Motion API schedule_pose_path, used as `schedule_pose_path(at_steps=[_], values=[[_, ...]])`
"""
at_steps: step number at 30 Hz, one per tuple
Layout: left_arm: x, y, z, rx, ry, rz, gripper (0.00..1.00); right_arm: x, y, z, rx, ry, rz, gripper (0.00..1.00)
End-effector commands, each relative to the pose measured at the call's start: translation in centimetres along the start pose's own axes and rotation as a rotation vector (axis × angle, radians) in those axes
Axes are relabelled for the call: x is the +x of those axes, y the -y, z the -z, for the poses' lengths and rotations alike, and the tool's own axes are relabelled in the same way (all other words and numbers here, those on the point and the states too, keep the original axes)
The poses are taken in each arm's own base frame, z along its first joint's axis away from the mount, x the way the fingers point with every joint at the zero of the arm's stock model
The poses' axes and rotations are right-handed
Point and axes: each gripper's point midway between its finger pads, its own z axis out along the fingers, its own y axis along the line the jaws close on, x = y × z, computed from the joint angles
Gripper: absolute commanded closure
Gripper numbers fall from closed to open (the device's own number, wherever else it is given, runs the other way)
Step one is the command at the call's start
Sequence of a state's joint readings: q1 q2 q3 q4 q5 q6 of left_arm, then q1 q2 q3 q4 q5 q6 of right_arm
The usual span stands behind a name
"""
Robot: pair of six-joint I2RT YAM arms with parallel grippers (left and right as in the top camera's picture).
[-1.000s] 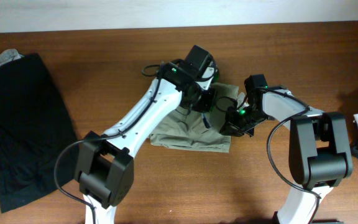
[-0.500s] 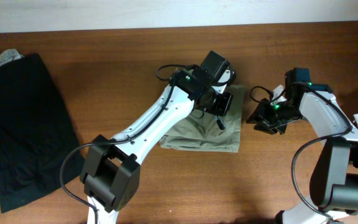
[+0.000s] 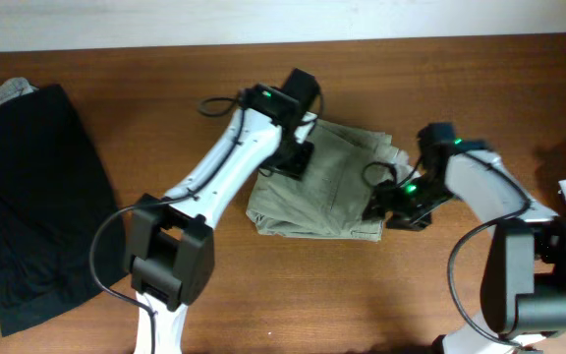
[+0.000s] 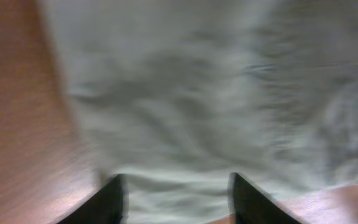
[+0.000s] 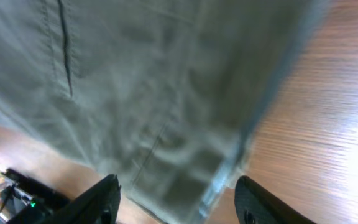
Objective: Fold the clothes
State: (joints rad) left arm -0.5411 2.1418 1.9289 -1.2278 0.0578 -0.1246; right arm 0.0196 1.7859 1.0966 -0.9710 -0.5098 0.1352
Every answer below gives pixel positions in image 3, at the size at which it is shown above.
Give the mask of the khaki green shorts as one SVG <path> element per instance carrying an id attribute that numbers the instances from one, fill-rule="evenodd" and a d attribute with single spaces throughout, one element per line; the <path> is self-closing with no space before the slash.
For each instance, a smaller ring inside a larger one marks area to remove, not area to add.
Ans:
<path id="1" fill-rule="evenodd" d="M 371 187 L 390 180 L 379 161 L 410 165 L 386 133 L 320 121 L 309 136 L 314 152 L 301 180 L 258 176 L 247 216 L 261 235 L 377 242 L 383 220 L 362 220 Z"/>

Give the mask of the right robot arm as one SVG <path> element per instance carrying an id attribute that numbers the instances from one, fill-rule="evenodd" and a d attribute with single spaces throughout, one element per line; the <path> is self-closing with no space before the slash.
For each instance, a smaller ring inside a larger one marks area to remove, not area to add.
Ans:
<path id="1" fill-rule="evenodd" d="M 566 332 L 566 217 L 524 189 L 484 141 L 462 140 L 450 123 L 430 123 L 417 135 L 420 157 L 405 178 L 372 186 L 364 220 L 388 229 L 421 231 L 432 212 L 464 202 L 480 225 L 462 236 L 447 261 L 447 284 L 462 328 L 441 334 L 429 353 L 534 353 L 537 343 Z M 455 284 L 460 250 L 483 231 L 491 244 L 470 316 Z"/>

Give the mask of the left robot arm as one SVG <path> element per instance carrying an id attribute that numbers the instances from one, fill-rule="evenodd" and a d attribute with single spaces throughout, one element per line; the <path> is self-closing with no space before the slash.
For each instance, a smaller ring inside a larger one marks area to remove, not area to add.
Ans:
<path id="1" fill-rule="evenodd" d="M 136 352 L 180 352 L 188 308 L 213 273 L 213 231 L 224 210 L 260 168 L 302 178 L 318 118 L 311 107 L 322 101 L 316 78 L 300 69 L 280 88 L 242 90 L 226 131 L 197 167 L 162 198 L 137 201 L 124 259 L 141 303 Z"/>

